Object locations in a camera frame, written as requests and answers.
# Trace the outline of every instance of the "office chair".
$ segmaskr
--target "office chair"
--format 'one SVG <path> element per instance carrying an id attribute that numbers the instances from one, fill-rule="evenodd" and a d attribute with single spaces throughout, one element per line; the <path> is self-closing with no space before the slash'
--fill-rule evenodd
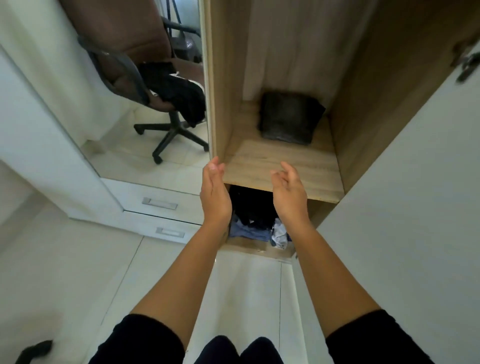
<path id="1" fill-rule="evenodd" d="M 152 156 L 162 163 L 160 153 L 180 134 L 209 150 L 208 143 L 187 130 L 170 102 L 153 96 L 145 86 L 137 65 L 144 62 L 172 62 L 179 76 L 204 86 L 203 66 L 175 56 L 167 28 L 200 36 L 200 30 L 177 24 L 158 13 L 154 0 L 59 0 L 80 45 L 88 52 L 100 78 L 116 95 L 168 112 L 170 124 L 135 124 L 140 135 L 145 130 L 167 131 Z"/>

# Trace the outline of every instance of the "chair caster wheel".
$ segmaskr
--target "chair caster wheel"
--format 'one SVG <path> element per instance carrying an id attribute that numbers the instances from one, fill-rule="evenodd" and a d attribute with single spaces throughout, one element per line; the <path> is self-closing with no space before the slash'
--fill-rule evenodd
<path id="1" fill-rule="evenodd" d="M 163 159 L 160 158 L 160 156 L 153 156 L 153 160 L 156 164 L 161 164 L 163 162 Z"/>
<path id="2" fill-rule="evenodd" d="M 135 131 L 137 132 L 137 134 L 139 135 L 143 135 L 143 133 L 145 133 L 145 129 L 138 126 L 138 125 L 134 125 L 133 128 L 135 129 Z"/>

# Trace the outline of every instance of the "wooden cabinet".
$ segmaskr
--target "wooden cabinet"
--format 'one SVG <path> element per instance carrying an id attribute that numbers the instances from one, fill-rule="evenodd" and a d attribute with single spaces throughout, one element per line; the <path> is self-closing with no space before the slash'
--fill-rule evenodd
<path id="1" fill-rule="evenodd" d="M 209 130 L 225 183 L 271 191 L 269 171 L 285 160 L 299 171 L 316 224 L 480 30 L 473 0 L 204 0 L 202 10 Z M 304 93 L 327 107 L 309 146 L 261 137 L 263 90 Z"/>

